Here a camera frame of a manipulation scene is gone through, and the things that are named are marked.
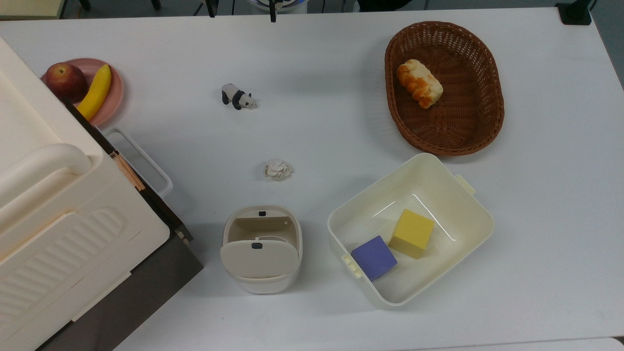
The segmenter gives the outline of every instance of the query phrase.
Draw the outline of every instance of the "pink plate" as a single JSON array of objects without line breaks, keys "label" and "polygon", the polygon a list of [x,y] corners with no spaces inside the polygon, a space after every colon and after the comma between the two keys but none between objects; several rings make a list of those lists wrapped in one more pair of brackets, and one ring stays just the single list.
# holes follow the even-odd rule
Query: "pink plate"
[{"label": "pink plate", "polygon": [[[97,70],[100,69],[100,67],[102,67],[103,65],[107,64],[104,61],[89,58],[73,59],[67,61],[67,63],[73,64],[74,66],[78,67],[82,71],[82,73],[84,73],[85,77],[87,78],[87,83],[89,85],[91,85],[91,83],[93,82],[93,77],[95,77]],[[94,126],[99,126],[114,117],[115,112],[117,112],[117,109],[121,105],[121,101],[124,97],[124,82],[121,80],[119,73],[117,73],[113,66],[111,66],[110,64],[109,66],[110,72],[112,73],[109,93],[108,95],[106,95],[106,100],[104,100],[104,103],[102,104],[102,107],[100,107],[100,110],[97,111],[97,113],[95,113],[95,116],[93,116],[93,118],[91,118],[91,120],[89,121]],[[44,82],[46,81],[45,74],[41,77],[41,80]]]}]

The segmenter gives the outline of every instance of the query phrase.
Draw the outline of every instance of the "wicker basket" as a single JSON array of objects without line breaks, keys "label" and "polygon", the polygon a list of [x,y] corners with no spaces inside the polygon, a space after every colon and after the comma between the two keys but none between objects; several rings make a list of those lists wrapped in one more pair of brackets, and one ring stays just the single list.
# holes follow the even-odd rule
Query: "wicker basket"
[{"label": "wicker basket", "polygon": [[[421,61],[444,93],[421,108],[396,78],[409,59]],[[398,32],[386,49],[388,107],[401,135],[414,147],[458,156],[488,146],[503,124],[503,95],[492,53],[473,33],[453,23],[420,22]]]}]

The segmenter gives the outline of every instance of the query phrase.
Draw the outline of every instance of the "bread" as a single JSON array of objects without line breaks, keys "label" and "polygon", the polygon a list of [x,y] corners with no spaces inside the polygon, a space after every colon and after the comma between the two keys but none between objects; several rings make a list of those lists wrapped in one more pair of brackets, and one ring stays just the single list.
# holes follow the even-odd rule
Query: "bread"
[{"label": "bread", "polygon": [[396,70],[399,82],[423,109],[428,109],[442,96],[442,84],[418,60],[408,60]]}]

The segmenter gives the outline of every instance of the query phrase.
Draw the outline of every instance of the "red apple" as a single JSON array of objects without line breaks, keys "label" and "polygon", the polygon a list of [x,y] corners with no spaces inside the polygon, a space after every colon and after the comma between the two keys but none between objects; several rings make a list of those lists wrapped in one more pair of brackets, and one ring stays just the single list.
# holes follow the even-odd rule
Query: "red apple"
[{"label": "red apple", "polygon": [[46,72],[45,83],[56,97],[67,98],[71,102],[83,100],[89,91],[84,73],[67,62],[59,62],[50,66]]}]

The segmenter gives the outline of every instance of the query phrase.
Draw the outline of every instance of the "blue cube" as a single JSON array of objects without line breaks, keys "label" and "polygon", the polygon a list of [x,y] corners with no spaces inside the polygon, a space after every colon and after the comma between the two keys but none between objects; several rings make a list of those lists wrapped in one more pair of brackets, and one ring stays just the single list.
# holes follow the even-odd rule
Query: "blue cube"
[{"label": "blue cube", "polygon": [[371,281],[388,273],[397,263],[379,235],[355,248],[351,256]]}]

